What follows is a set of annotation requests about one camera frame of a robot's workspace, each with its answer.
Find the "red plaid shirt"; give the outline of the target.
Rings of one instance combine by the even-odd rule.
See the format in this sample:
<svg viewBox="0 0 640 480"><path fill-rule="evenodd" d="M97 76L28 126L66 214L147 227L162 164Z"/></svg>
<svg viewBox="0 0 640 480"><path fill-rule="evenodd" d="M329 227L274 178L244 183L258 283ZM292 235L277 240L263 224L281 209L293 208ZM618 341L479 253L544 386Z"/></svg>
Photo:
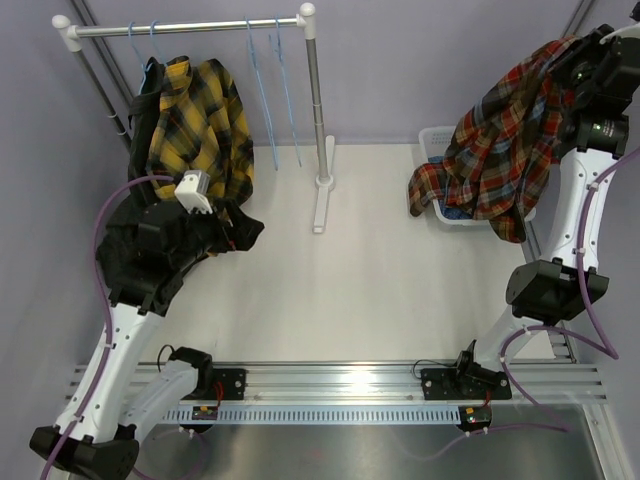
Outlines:
<svg viewBox="0 0 640 480"><path fill-rule="evenodd" d="M553 68L576 41L569 36L537 49L459 120L442 161L424 163L410 177L412 216L443 203L488 222L503 241L525 241L525 219L559 161L563 111L574 102Z"/></svg>

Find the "blue checked shirt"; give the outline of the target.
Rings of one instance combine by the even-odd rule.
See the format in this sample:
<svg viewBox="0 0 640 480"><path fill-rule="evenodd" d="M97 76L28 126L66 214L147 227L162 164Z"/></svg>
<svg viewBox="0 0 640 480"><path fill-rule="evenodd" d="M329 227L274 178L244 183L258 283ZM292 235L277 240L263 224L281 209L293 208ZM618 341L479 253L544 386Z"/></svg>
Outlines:
<svg viewBox="0 0 640 480"><path fill-rule="evenodd" d="M433 203L434 208L440 213L440 215L449 221L466 221L471 220L472 215L459 207L458 204L448 203L449 195L449 175L443 166L444 156L437 155L428 158L427 165L429 166L430 173L428 175L429 189L431 191L432 198L430 201Z"/></svg>

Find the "blue hanger of red shirt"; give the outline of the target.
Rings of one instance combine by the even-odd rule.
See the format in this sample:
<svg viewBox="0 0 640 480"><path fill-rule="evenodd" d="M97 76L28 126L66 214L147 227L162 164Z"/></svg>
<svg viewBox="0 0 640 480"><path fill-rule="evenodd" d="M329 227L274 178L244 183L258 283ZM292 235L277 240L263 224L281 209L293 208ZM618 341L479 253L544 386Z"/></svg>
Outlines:
<svg viewBox="0 0 640 480"><path fill-rule="evenodd" d="M291 137L293 140L298 165L299 167L302 167L302 157L301 157L300 145L298 141L297 125L296 125L295 116L294 116L292 98L289 92L288 71L286 67L285 55L284 55L283 45L282 45L281 22L278 15L274 17L274 21L275 21L276 34L275 34L275 37L269 37L269 40L271 43L271 48L274 54L276 55L276 58L279 63L283 94L284 94L284 98L287 106L287 116L288 116L289 125L291 129Z"/></svg>

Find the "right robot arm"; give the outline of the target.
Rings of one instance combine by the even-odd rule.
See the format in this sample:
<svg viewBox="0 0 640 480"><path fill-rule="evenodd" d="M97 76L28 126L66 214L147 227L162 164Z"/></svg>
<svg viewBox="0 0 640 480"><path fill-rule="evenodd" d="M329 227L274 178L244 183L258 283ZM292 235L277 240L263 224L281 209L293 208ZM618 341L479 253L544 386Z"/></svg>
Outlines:
<svg viewBox="0 0 640 480"><path fill-rule="evenodd" d="M515 354L539 333L557 333L560 322L591 313L608 288L598 273L598 236L614 173L629 160L624 112L639 87L638 24L594 29L560 58L553 78L575 97L560 127L551 234L541 257L512 273L500 319L449 370L450 384L465 397L511 398Z"/></svg>

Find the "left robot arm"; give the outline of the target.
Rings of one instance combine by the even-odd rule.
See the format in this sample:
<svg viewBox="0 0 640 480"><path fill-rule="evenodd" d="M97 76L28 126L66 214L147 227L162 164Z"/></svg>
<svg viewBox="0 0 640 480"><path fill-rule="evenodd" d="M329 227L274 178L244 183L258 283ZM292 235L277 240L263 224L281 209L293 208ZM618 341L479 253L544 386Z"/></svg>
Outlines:
<svg viewBox="0 0 640 480"><path fill-rule="evenodd" d="M98 285L106 302L99 343L76 392L31 449L48 466L86 479L125 479L140 446L182 399L218 400L224 382L211 354L179 347L131 403L125 394L141 354L163 323L189 271L210 253L250 250L265 228L233 200L210 212L176 201L141 207L123 200L100 227Z"/></svg>

